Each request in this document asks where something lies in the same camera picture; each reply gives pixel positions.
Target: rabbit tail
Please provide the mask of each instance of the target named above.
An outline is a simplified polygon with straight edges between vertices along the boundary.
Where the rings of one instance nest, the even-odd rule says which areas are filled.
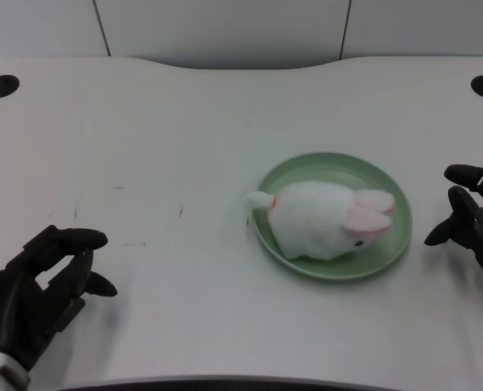
[[[253,191],[244,197],[243,202],[247,209],[272,208],[275,205],[275,195],[266,194],[263,191]]]

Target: robotic hand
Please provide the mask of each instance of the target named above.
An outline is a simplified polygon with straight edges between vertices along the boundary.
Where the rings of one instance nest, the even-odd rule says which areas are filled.
[[[0,389],[27,389],[28,371],[84,307],[84,292],[116,295],[91,271],[93,251],[107,242],[103,232],[48,226],[0,271]],[[42,290],[37,276],[67,255],[74,257]]]
[[[483,169],[470,165],[451,165],[444,172],[450,181],[476,191],[483,197]],[[448,191],[453,213],[441,222],[424,243],[428,246],[443,244],[451,239],[464,248],[470,248],[483,269],[483,208],[463,187],[453,186]]]

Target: table surface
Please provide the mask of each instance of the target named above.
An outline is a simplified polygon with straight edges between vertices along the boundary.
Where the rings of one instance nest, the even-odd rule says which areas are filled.
[[[87,297],[34,388],[252,375],[483,390],[483,274],[458,246],[423,245],[450,213],[446,166],[483,166],[483,58],[1,59],[0,74],[20,79],[0,99],[0,269],[49,224],[89,227],[109,237],[94,270],[119,292]],[[247,226],[265,173],[319,151],[369,160],[411,202],[411,246],[374,278],[295,275]]]

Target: white wall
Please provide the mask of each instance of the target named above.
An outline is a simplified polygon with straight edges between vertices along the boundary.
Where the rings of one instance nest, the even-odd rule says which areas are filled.
[[[483,55],[483,0],[353,0],[343,58]]]
[[[349,0],[98,0],[112,55],[190,68],[339,59]]]
[[[339,59],[349,0],[97,0],[112,55],[191,68]],[[0,57],[107,55],[92,0],[0,0]],[[483,0],[353,0],[343,58],[483,55]]]
[[[91,0],[0,0],[0,57],[107,55]]]

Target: white plush rabbit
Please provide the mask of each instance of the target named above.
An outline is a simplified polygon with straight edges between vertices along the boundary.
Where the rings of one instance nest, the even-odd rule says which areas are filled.
[[[353,191],[327,182],[298,182],[278,195],[254,191],[250,209],[267,209],[268,222],[283,255],[331,260],[365,248],[391,227],[386,216],[393,195],[379,190]]]

